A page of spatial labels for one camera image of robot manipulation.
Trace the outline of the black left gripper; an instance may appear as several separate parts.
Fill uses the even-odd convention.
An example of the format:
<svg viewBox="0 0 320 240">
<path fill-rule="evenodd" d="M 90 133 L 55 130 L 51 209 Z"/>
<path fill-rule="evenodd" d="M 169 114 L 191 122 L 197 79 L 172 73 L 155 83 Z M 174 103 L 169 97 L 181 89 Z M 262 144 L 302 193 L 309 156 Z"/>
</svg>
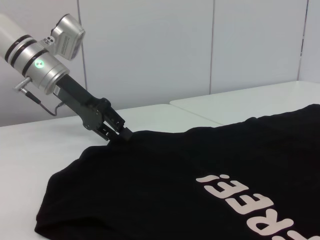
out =
<svg viewBox="0 0 320 240">
<path fill-rule="evenodd" d="M 58 80 L 56 86 L 59 87 L 56 96 L 82 119 L 88 130 L 99 129 L 99 136 L 106 141 L 113 141 L 118 136 L 130 140 L 132 131 L 124 127 L 125 121 L 112 108 L 109 100 L 94 97 L 68 74 Z M 105 122 L 112 129 L 103 126 Z"/>
</svg>

